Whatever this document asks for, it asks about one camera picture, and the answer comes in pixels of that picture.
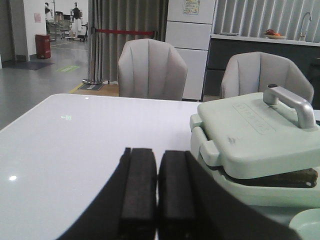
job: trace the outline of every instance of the paper notice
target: paper notice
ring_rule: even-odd
[[[35,13],[34,14],[34,22],[35,23],[41,23],[41,14],[40,13]]]
[[[198,15],[200,0],[184,0],[183,14],[186,15]]]

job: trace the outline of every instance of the gray floor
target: gray floor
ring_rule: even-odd
[[[0,129],[53,94],[68,93],[88,78],[88,43],[78,40],[50,42],[51,58],[32,62],[54,63],[39,70],[0,69]],[[80,66],[58,72],[66,66]]]

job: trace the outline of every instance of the wall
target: wall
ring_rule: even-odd
[[[45,7],[39,0],[23,0],[28,55],[34,55],[36,50],[36,34],[46,34]],[[40,14],[41,22],[35,22],[35,14]]]
[[[11,26],[7,1],[0,1],[0,55],[3,62],[12,60]]]
[[[306,12],[312,13],[304,19]],[[297,40],[302,33],[306,41],[320,42],[319,0],[218,0],[213,33],[233,32],[245,37],[264,37],[273,29],[287,39]]]
[[[22,0],[10,0],[10,4],[14,53],[16,56],[24,56],[24,60],[29,61],[24,3]]]

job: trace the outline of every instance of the red trash can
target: red trash can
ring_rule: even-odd
[[[36,34],[35,47],[36,47],[36,57],[38,59],[51,58],[50,35]]]

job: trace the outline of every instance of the waffle maker lid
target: waffle maker lid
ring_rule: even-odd
[[[190,119],[191,149],[233,178],[252,179],[320,166],[320,130],[308,101],[270,84],[201,103]]]

